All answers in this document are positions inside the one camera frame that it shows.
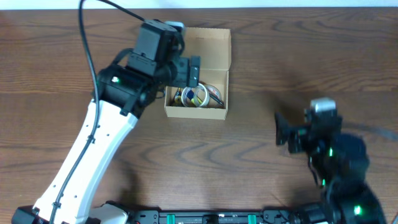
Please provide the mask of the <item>cardboard box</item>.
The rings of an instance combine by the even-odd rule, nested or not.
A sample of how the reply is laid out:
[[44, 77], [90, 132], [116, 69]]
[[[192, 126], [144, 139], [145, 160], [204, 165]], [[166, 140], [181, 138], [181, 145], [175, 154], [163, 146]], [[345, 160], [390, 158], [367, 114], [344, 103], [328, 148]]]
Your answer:
[[210, 96], [206, 96], [202, 87], [192, 91], [202, 104], [196, 107], [189, 98], [184, 98], [183, 106], [172, 106], [174, 94], [178, 88], [166, 88], [164, 109], [169, 118], [226, 119], [228, 112], [229, 68], [231, 65], [231, 31], [229, 29], [188, 27], [185, 31], [184, 57], [201, 57], [199, 82], [213, 85], [222, 95], [224, 108], [208, 106]]

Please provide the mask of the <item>yellow black correction tape dispenser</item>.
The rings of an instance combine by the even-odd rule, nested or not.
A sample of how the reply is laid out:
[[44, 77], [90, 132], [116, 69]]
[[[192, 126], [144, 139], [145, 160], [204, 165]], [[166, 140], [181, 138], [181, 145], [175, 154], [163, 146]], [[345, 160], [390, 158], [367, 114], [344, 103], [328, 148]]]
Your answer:
[[181, 88], [178, 88], [177, 91], [175, 92], [172, 106], [183, 106]]

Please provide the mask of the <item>yellow highlighter pen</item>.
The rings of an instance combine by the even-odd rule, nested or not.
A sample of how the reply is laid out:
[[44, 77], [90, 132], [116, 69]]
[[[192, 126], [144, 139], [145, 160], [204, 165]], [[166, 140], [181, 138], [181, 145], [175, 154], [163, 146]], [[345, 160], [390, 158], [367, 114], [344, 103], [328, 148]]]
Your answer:
[[202, 104], [202, 100], [194, 94], [194, 92], [190, 91], [188, 93], [188, 98], [190, 99], [190, 101], [196, 106], [199, 107]]

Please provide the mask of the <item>black ballpoint pen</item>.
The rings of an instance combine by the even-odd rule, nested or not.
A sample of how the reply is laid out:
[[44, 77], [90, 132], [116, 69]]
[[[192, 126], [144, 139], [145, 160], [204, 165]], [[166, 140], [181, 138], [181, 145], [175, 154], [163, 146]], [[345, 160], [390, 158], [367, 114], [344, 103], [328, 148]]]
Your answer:
[[215, 95], [213, 93], [209, 93], [209, 96], [210, 96], [211, 99], [216, 101], [219, 105], [224, 106], [223, 101], [217, 95]]

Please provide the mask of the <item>clear tape roll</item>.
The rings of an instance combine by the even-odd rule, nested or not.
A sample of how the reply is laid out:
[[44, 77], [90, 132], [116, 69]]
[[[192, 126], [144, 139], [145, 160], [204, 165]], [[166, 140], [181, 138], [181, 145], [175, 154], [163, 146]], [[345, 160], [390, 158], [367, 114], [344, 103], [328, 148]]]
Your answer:
[[[215, 86], [213, 86], [213, 85], [205, 85], [205, 88], [208, 90], [209, 93], [213, 93], [213, 94], [217, 95], [222, 100], [221, 92]], [[214, 101], [211, 98], [210, 98], [208, 106], [214, 107], [214, 108], [224, 108], [224, 106], [219, 105], [216, 101]]]

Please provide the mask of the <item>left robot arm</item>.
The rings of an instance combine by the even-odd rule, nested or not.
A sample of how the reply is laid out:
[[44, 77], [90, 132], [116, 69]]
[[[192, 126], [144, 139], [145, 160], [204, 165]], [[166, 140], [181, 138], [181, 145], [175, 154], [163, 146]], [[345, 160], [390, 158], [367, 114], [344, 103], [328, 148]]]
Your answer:
[[92, 202], [113, 156], [162, 86], [196, 87], [201, 58], [163, 58], [122, 50], [97, 77], [83, 126], [59, 172], [36, 203], [16, 209], [12, 224], [129, 223], [132, 212]]

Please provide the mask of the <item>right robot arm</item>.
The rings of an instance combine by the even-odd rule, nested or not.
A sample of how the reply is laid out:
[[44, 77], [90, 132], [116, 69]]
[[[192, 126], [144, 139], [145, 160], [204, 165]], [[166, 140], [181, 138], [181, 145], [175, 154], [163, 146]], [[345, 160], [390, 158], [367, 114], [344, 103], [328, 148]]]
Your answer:
[[276, 113], [278, 146], [291, 154], [306, 153], [308, 168], [321, 188], [318, 203], [291, 211], [289, 223], [385, 223], [378, 198], [366, 183], [369, 157], [364, 141], [342, 133], [343, 118], [336, 110], [308, 112], [304, 125], [291, 126]]

